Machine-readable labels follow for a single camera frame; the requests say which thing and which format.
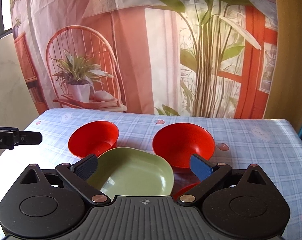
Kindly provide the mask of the printed room scene backdrop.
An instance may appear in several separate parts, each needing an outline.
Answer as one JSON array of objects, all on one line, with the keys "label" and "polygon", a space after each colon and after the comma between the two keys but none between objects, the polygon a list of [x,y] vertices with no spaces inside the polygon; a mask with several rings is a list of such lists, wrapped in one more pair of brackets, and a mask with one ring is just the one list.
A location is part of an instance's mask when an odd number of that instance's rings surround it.
[{"label": "printed room scene backdrop", "polygon": [[264,116],[276,0],[10,0],[10,14],[38,113]]}]

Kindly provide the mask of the green square plate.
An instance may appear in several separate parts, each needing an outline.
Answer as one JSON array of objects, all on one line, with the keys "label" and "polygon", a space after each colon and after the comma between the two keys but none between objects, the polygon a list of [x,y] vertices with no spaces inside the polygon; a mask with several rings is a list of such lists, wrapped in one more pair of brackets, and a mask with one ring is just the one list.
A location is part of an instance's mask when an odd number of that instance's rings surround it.
[{"label": "green square plate", "polygon": [[118,147],[98,157],[97,170],[87,182],[110,199],[115,196],[169,196],[174,186],[174,172],[158,155]]}]

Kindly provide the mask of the wooden yellow panel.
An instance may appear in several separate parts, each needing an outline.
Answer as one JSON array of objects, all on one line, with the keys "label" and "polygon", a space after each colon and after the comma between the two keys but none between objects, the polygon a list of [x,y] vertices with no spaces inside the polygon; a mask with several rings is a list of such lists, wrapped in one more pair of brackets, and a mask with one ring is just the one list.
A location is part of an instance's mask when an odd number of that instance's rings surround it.
[{"label": "wooden yellow panel", "polygon": [[264,117],[302,127],[302,0],[276,0],[278,54]]}]

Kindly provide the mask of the red bowl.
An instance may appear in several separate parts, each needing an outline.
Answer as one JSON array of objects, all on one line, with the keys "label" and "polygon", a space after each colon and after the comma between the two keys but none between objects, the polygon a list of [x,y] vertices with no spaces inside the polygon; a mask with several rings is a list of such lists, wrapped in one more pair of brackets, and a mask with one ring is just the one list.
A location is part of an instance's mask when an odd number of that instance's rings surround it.
[{"label": "red bowl", "polygon": [[196,182],[196,183],[193,183],[193,184],[190,184],[190,185],[187,185],[187,186],[183,187],[178,192],[176,192],[175,194],[173,194],[172,198],[176,201],[181,195],[184,195],[187,191],[189,191],[190,189],[194,188],[198,184],[199,184],[199,182]]},{"label": "red bowl", "polygon": [[190,158],[198,154],[209,160],[215,152],[212,135],[204,128],[190,123],[165,126],[154,136],[152,148],[156,155],[165,159],[174,171],[190,171]]},{"label": "red bowl", "polygon": [[117,147],[118,127],[109,121],[94,121],[79,127],[69,138],[71,154],[84,158],[90,154],[97,157]]}]

